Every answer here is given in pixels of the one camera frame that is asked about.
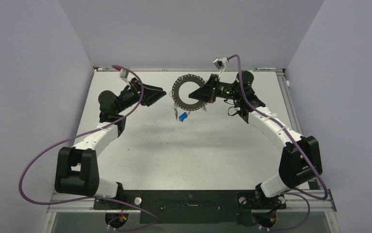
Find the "small silver key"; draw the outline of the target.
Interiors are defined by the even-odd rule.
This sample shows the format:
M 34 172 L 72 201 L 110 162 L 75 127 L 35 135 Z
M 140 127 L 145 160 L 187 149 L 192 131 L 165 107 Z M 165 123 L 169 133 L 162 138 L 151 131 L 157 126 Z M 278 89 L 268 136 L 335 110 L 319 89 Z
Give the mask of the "small silver key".
M 178 120 L 178 108 L 174 107 L 175 119 Z

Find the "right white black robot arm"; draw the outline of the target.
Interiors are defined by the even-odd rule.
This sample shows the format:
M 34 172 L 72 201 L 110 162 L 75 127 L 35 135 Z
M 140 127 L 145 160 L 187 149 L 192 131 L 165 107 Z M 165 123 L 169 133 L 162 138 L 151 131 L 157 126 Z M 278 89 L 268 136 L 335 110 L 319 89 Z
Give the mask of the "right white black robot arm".
M 321 155 L 317 139 L 305 137 L 279 120 L 255 94 L 253 82 L 254 75 L 249 71 L 238 73 L 233 83 L 221 82 L 212 74 L 188 96 L 202 103 L 214 103 L 219 98 L 232 100 L 237 114 L 282 151 L 278 172 L 255 188 L 255 203 L 266 208 L 283 192 L 319 179 Z

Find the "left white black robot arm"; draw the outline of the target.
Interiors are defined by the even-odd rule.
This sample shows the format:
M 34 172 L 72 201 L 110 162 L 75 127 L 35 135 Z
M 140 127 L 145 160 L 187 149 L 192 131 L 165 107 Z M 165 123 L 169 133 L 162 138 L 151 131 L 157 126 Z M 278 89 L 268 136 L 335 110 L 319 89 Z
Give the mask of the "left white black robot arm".
M 137 103 L 151 106 L 166 94 L 163 88 L 141 85 L 135 78 L 131 79 L 118 96 L 110 90 L 102 91 L 98 96 L 98 131 L 58 152 L 55 191 L 86 197 L 106 197 L 105 201 L 111 208 L 122 207 L 125 202 L 122 184 L 99 177 L 97 158 L 123 133 L 126 120 L 121 112 Z

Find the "blue key tag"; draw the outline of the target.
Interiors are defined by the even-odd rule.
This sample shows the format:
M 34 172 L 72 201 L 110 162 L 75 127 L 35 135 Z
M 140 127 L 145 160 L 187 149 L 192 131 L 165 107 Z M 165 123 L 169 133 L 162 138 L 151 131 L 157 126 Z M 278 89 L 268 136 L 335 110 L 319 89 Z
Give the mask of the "blue key tag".
M 178 116 L 178 120 L 183 122 L 185 119 L 187 119 L 187 117 L 188 117 L 188 113 L 183 112 L 181 115 Z

